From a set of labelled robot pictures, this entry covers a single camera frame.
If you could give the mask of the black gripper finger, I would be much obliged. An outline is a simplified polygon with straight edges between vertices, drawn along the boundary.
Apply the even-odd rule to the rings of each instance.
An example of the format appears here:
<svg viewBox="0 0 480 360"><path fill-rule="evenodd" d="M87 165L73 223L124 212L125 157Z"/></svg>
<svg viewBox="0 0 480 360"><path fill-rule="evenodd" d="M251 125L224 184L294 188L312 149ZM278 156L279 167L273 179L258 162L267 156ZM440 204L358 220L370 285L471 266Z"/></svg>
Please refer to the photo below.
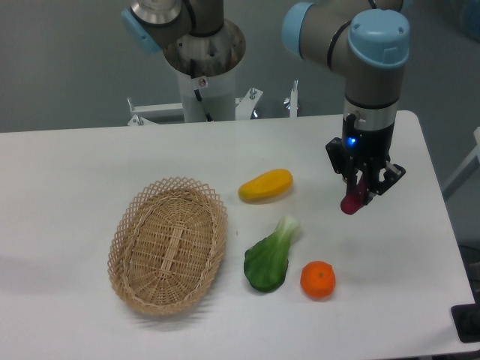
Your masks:
<svg viewBox="0 0 480 360"><path fill-rule="evenodd" d="M348 159L346 161L346 169L344 174L344 178L346 179L346 195L356 199L359 198L357 174L358 169L355 161L353 159Z"/></svg>
<svg viewBox="0 0 480 360"><path fill-rule="evenodd" d="M371 200L377 195L377 187L379 183L380 171L373 165L365 164L362 169L363 187L363 204L367 206Z"/></svg>

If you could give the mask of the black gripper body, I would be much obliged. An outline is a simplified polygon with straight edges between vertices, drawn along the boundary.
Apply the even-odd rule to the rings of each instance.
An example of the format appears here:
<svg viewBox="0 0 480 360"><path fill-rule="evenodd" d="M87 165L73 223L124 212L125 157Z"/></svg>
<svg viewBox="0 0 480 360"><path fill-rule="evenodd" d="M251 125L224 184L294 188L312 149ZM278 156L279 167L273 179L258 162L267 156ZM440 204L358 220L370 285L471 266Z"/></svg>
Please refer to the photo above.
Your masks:
<svg viewBox="0 0 480 360"><path fill-rule="evenodd" d="M376 195L384 194L406 173L402 166L393 164L389 156L393 130L392 124L380 130L362 130L356 114L345 116L342 137L335 137L325 146L333 170L342 175L346 183L346 163L348 159L353 159L358 169L358 182L364 165L373 165L379 170Z"/></svg>

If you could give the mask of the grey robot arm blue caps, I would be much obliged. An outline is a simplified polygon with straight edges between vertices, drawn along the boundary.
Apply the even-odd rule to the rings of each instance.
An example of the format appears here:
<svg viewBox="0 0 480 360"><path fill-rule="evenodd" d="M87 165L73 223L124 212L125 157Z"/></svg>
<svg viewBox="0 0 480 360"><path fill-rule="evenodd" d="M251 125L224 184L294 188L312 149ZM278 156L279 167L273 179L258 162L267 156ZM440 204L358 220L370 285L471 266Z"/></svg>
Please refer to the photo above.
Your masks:
<svg viewBox="0 0 480 360"><path fill-rule="evenodd" d="M346 182L340 207L351 215L404 175L389 156L410 54L405 1L299 2L284 17L283 45L346 81L342 134L326 146ZM132 1L122 11L130 36L162 52L175 70L186 122L236 116L235 72L245 37L224 16L222 1Z"/></svg>

